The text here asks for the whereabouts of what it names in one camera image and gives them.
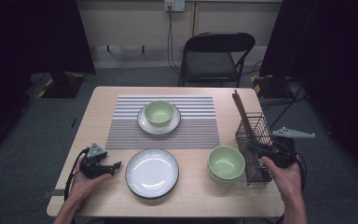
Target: wooden table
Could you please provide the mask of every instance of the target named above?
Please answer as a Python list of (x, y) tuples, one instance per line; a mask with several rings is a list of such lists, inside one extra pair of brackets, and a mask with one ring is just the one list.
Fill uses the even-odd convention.
[[(105, 147), (119, 95), (203, 94), (211, 95), (221, 145), (238, 148), (235, 132), (241, 121), (229, 88), (98, 87), (89, 101), (75, 141), (62, 168), (56, 189), (64, 189), (78, 153), (91, 143)], [(238, 89), (248, 113), (261, 112), (251, 89)], [(174, 189), (156, 200), (134, 195), (125, 180), (126, 165), (139, 149), (109, 150), (103, 164), (122, 161), (120, 170), (88, 197), (76, 213), (86, 217), (278, 217), (283, 212), (281, 196), (274, 182), (246, 184), (246, 177), (221, 183), (208, 173), (207, 158), (212, 149), (168, 149), (177, 160), (180, 176)], [(63, 196), (53, 196), (48, 214), (55, 217)]]

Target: dish rack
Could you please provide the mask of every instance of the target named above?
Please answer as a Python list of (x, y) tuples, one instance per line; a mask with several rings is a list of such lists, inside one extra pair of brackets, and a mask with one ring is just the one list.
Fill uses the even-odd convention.
[[(263, 144), (271, 144), (271, 134), (262, 113), (248, 114), (248, 120), (255, 134), (255, 139)], [(272, 173), (269, 168), (259, 163), (259, 159), (247, 148), (249, 134), (246, 132), (243, 123), (235, 133), (239, 150), (245, 158), (245, 173), (248, 186), (253, 182), (264, 182), (266, 185), (272, 180)]]

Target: black chair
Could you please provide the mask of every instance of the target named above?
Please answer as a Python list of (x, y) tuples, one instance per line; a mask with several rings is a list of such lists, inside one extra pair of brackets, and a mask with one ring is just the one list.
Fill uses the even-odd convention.
[[(185, 81), (237, 82), (240, 86), (245, 57), (255, 45), (246, 33), (204, 33), (187, 40), (183, 52), (178, 86)], [(243, 52), (234, 63), (232, 52)]]

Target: chair backrest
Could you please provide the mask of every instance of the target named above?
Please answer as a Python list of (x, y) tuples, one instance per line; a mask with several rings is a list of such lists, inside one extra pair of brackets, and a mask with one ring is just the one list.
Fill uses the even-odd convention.
[(255, 38), (246, 33), (203, 33), (193, 36), (185, 44), (186, 51), (238, 52), (245, 55), (255, 45)]

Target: striped placemat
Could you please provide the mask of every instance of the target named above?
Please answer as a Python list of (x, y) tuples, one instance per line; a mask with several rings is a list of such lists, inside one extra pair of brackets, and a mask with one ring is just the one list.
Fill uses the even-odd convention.
[[(165, 100), (175, 105), (179, 125), (170, 133), (151, 134), (138, 125), (147, 104)], [(212, 149), (220, 145), (213, 97), (208, 95), (119, 95), (105, 149)]]

